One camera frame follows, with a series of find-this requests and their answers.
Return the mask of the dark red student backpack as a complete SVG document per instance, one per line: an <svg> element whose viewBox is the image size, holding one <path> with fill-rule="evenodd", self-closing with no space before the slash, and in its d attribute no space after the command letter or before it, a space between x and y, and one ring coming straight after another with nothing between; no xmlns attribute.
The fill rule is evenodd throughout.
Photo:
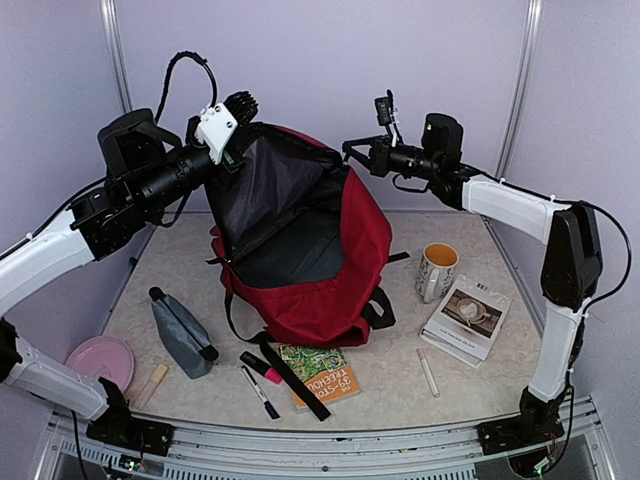
<svg viewBox="0 0 640 480"><path fill-rule="evenodd" d="M205 191L225 299L263 320L251 337L319 420L329 410L278 356L276 344L354 347L396 322L381 286L392 230L336 150L300 132L252 122L229 143L239 170Z"/></svg>

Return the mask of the white coffee photo notebook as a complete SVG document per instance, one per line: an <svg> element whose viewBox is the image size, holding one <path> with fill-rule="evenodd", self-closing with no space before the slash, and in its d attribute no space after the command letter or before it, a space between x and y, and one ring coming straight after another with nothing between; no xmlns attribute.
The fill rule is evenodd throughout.
<svg viewBox="0 0 640 480"><path fill-rule="evenodd" d="M431 346L478 369L487 359L512 299L479 281L458 275L420 331Z"/></svg>

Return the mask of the orange treehouse paperback book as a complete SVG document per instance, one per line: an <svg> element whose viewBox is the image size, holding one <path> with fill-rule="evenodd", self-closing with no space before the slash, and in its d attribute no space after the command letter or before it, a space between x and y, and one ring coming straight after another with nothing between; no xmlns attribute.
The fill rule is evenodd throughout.
<svg viewBox="0 0 640 480"><path fill-rule="evenodd" d="M278 344L277 353L323 404L361 393L355 374L340 348Z"/></svg>

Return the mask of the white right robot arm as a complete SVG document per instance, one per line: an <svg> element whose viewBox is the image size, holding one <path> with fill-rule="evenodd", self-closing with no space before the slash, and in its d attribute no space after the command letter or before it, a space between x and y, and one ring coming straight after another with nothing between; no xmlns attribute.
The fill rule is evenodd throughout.
<svg viewBox="0 0 640 480"><path fill-rule="evenodd" d="M580 350L583 320L594 302L603 259L593 207L558 201L494 180L462 163L463 127L453 117L430 113L421 144L407 145L393 130L347 140L342 150L372 175L389 173L425 181L444 205L501 222L546 248L541 272L545 324L541 350L524 398L548 404L568 385Z"/></svg>

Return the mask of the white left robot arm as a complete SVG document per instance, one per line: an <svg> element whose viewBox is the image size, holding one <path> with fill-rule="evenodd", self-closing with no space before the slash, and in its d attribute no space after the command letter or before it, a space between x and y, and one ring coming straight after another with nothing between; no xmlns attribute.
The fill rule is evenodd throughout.
<svg viewBox="0 0 640 480"><path fill-rule="evenodd" d="M81 189L35 232L1 255L1 312L66 273L126 246L164 210L214 174L231 172L231 139L257 114L254 106L218 103L190 120L187 144L159 127L148 109L131 111L100 130L104 179ZM1 323L1 381L99 421L121 445L140 434L118 386L74 372L44 355L8 321Z"/></svg>

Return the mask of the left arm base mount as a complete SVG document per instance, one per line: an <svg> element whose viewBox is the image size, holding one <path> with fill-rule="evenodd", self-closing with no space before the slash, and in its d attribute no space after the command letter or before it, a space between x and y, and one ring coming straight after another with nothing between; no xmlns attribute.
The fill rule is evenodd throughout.
<svg viewBox="0 0 640 480"><path fill-rule="evenodd" d="M107 410L91 420L86 436L105 444L166 457L174 434L168 423L144 420L132 415L119 387L103 377L98 378L106 392Z"/></svg>

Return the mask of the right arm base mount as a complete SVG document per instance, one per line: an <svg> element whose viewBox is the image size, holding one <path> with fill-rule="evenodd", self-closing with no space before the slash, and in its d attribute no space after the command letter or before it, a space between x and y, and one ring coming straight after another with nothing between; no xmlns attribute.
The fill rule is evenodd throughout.
<svg viewBox="0 0 640 480"><path fill-rule="evenodd" d="M559 408L568 392L569 388L565 387L556 398L545 402L525 388L516 416L486 421L477 426L483 454L503 453L562 437L564 427Z"/></svg>

